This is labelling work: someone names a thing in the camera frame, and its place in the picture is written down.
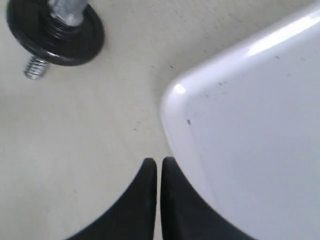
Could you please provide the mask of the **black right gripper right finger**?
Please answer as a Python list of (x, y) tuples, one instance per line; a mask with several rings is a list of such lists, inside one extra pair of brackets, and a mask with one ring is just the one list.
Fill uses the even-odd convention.
[(160, 214), (164, 240), (252, 239), (201, 198), (173, 157), (162, 162)]

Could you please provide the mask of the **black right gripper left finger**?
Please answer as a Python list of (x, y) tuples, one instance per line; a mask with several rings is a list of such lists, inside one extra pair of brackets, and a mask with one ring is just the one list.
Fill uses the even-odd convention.
[(120, 198), (71, 240), (152, 240), (157, 208), (157, 164), (146, 158)]

